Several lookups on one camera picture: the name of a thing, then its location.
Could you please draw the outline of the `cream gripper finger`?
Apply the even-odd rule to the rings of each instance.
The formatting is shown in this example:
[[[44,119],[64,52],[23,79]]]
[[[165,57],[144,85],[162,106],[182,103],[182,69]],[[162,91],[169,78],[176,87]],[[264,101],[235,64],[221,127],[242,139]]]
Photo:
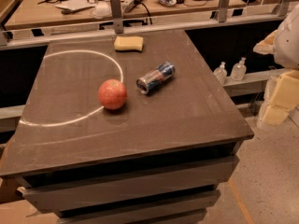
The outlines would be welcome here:
[[[264,40],[257,43],[254,46],[253,51],[262,55],[267,55],[267,54],[273,55],[276,35],[277,35],[277,31],[273,31]]]
[[[262,125],[280,125],[299,106],[299,71],[289,70],[279,76],[271,76],[263,98],[259,122]]]

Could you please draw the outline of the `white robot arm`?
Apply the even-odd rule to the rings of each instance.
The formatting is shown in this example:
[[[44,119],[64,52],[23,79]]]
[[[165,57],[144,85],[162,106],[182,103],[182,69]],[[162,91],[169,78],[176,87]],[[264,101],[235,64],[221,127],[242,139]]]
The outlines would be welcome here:
[[[259,113],[262,125],[280,125],[299,106],[299,5],[253,51],[272,54],[275,63],[287,69],[267,81]]]

